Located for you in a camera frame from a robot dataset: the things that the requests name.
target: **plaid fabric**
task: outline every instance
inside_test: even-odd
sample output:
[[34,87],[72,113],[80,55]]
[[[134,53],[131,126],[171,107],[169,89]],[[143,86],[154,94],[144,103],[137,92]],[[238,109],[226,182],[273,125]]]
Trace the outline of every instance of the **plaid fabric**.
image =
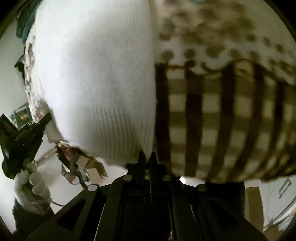
[[176,175],[216,183],[292,174],[295,87],[250,60],[210,74],[156,66],[155,135],[160,162]]

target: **wire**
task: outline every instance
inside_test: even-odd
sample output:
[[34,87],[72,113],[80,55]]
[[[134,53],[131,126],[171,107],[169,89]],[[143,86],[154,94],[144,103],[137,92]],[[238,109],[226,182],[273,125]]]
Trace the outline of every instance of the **wire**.
[[52,203],[55,204],[55,205],[58,205],[58,206],[60,206],[60,207],[64,207],[64,206],[65,206],[65,205],[62,205],[62,204],[58,204],[58,203],[56,203],[56,202],[54,202],[54,201],[52,201]]

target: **white glove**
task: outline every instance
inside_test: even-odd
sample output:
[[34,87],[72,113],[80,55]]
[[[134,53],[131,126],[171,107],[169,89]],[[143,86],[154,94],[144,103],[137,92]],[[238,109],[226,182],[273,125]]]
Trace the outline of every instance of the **white glove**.
[[23,209],[39,215],[45,215],[50,210],[50,191],[34,163],[29,163],[27,170],[15,176],[14,191]]

